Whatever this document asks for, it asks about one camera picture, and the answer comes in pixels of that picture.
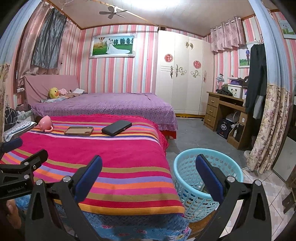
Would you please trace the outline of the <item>person's left hand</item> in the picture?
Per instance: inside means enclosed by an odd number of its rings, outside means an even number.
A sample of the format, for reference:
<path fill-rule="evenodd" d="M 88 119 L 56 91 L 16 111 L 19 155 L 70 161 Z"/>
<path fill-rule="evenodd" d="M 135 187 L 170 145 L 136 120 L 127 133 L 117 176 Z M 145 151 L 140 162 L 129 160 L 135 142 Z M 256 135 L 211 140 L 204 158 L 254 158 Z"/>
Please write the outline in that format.
<path fill-rule="evenodd" d="M 7 218 L 12 227 L 19 230 L 22 226 L 22 220 L 20 218 L 15 199 L 1 202 L 1 210 L 4 211 L 4 216 Z"/>

